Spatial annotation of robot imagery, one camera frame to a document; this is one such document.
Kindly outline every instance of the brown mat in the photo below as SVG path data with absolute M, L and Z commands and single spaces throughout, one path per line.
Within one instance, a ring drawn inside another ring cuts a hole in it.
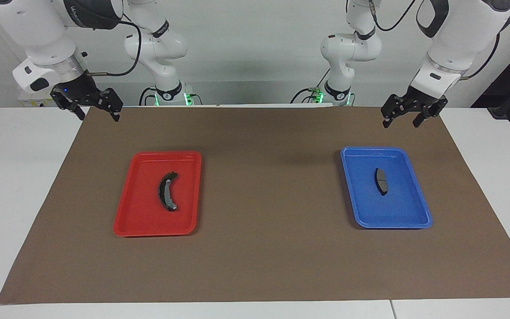
M 127 108 L 114 123 L 93 109 L 0 303 L 510 297 L 510 239 L 443 122 L 380 119 L 373 108 Z M 407 151 L 432 228 L 357 226 L 339 155 L 352 145 Z M 198 227 L 116 237 L 131 157 L 172 150 L 204 157 Z

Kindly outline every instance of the table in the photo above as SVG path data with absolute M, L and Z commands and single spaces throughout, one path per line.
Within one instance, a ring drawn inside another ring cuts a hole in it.
M 445 109 L 441 116 L 510 236 L 510 123 L 495 121 L 485 109 Z M 0 290 L 80 125 L 76 117 L 59 109 L 0 109 Z M 0 306 L 0 317 L 83 315 L 487 319 L 510 317 L 510 299 Z

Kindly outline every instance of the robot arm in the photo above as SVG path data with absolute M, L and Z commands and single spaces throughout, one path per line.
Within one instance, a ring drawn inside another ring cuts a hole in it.
M 176 67 L 169 62 L 184 57 L 188 43 L 182 35 L 172 31 L 157 0 L 127 0 L 133 22 L 146 31 L 142 40 L 139 63 L 153 75 L 155 89 L 166 103 L 186 102 L 184 85 Z M 133 60 L 137 58 L 139 40 L 135 34 L 125 39 L 125 50 Z
M 420 112 L 415 127 L 436 117 L 448 100 L 446 91 L 455 85 L 497 34 L 510 22 L 510 0 L 431 0 L 435 19 L 419 24 L 433 39 L 421 68 L 403 97 L 391 95 L 381 109 L 388 128 L 393 119 Z
M 93 105 L 118 121 L 123 102 L 113 89 L 96 87 L 65 26 L 112 29 L 122 13 L 122 0 L 0 0 L 0 24 L 27 54 L 15 80 L 28 93 L 53 87 L 59 108 L 80 119 L 80 105 Z
M 374 8 L 381 0 L 374 1 Z M 344 105 L 348 101 L 355 71 L 348 67 L 351 61 L 372 61 L 381 54 L 381 39 L 375 32 L 369 0 L 351 0 L 346 21 L 355 32 L 334 34 L 322 41 L 322 56 L 330 63 L 328 80 L 320 90 L 324 102 Z

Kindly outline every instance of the plastic tray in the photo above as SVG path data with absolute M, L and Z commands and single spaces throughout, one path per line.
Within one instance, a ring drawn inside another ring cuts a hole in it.
M 143 152 L 131 160 L 113 224 L 122 237 L 178 236 L 196 227 L 202 157 L 194 151 Z M 158 185 L 168 172 L 178 173 L 170 194 L 178 208 L 164 209 Z
M 423 229 L 432 216 L 405 151 L 399 148 L 347 147 L 342 162 L 354 216 L 365 228 Z M 375 170 L 385 172 L 389 188 L 382 196 Z

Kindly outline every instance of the blue tray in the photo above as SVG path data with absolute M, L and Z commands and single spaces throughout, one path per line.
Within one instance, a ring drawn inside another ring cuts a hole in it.
M 432 226 L 432 216 L 405 151 L 347 147 L 341 155 L 358 224 L 365 228 Z M 385 196 L 375 182 L 377 168 L 386 175 L 389 192 Z

